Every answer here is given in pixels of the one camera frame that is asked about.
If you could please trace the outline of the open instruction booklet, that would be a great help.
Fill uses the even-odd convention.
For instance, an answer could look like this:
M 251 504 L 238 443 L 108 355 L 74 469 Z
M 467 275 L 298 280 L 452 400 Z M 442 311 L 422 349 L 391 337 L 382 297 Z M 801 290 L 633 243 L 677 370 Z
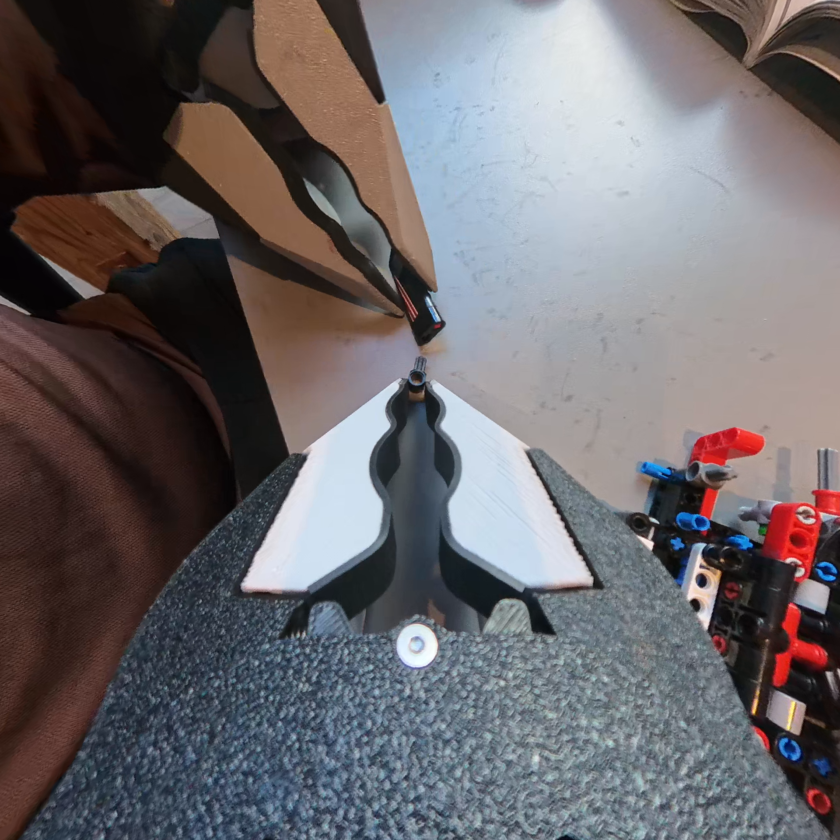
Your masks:
M 673 1 L 742 67 L 839 141 L 838 1 Z

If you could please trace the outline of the person's brown shirt torso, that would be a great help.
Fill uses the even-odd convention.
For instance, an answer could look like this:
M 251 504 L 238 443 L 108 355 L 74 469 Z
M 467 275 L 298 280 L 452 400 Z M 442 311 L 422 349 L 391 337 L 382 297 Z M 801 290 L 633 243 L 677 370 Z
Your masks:
M 144 614 L 236 501 L 199 366 L 125 296 L 2 306 L 1 837 L 73 760 Z

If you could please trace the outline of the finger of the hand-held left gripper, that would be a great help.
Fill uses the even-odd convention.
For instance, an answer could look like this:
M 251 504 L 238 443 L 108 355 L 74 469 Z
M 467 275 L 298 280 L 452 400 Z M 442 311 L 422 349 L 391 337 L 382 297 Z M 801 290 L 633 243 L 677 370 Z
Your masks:
M 257 65 L 431 291 L 434 257 L 391 110 L 379 103 L 315 1 L 254 2 Z
M 233 110 L 180 104 L 164 139 L 263 245 L 354 298 L 404 315 L 393 284 L 321 209 L 290 156 L 281 151 L 275 161 Z

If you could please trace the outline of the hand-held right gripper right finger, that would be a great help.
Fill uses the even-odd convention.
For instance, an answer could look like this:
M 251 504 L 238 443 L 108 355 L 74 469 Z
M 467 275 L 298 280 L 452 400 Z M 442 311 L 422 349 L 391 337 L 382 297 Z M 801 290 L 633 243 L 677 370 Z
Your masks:
M 447 486 L 439 556 L 447 588 L 462 601 L 592 588 L 529 447 L 435 381 L 427 400 Z

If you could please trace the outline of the wooden plank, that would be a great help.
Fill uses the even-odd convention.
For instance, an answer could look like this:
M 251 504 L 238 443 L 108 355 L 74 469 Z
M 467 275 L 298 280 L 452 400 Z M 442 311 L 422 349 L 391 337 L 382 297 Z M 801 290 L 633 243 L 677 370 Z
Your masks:
M 181 236 L 138 191 L 35 197 L 15 211 L 12 230 L 100 291 L 113 273 L 156 262 Z

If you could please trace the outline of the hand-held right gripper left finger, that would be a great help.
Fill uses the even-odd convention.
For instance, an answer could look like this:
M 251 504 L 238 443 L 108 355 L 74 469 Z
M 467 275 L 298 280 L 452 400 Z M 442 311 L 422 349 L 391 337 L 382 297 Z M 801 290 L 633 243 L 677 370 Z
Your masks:
M 368 607 L 396 564 L 385 485 L 399 463 L 405 380 L 396 380 L 312 443 L 240 589 Z

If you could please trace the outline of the black garment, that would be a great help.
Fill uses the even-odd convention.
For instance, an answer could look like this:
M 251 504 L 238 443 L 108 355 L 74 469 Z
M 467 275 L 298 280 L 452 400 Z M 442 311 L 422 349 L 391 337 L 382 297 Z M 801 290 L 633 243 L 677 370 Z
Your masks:
M 245 394 L 247 323 L 218 238 L 178 238 L 156 262 L 116 271 L 108 290 L 199 367 L 220 409 Z

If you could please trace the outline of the partly built toy brick car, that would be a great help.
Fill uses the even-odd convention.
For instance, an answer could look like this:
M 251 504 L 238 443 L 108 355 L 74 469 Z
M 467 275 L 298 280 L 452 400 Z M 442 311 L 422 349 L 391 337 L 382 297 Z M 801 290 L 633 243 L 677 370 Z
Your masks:
M 811 500 L 742 507 L 751 538 L 712 513 L 737 476 L 732 461 L 763 447 L 762 435 L 731 427 L 699 437 L 683 468 L 638 463 L 652 496 L 622 518 L 677 583 L 764 748 L 838 838 L 838 451 L 817 450 Z

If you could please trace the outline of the black striped toy brick panel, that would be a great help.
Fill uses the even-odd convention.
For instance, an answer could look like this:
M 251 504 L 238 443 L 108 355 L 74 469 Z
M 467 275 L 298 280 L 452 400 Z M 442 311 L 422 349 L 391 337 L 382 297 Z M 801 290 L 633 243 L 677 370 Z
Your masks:
M 395 250 L 391 253 L 389 266 L 415 342 L 424 347 L 442 331 L 445 320 L 426 281 Z

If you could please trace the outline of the person's left forearm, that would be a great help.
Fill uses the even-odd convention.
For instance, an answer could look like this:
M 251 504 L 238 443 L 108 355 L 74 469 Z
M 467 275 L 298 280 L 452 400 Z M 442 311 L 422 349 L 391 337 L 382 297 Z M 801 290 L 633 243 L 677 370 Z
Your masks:
M 2 212 L 35 196 L 150 187 L 98 108 L 105 2 L 135 1 L 1 2 Z

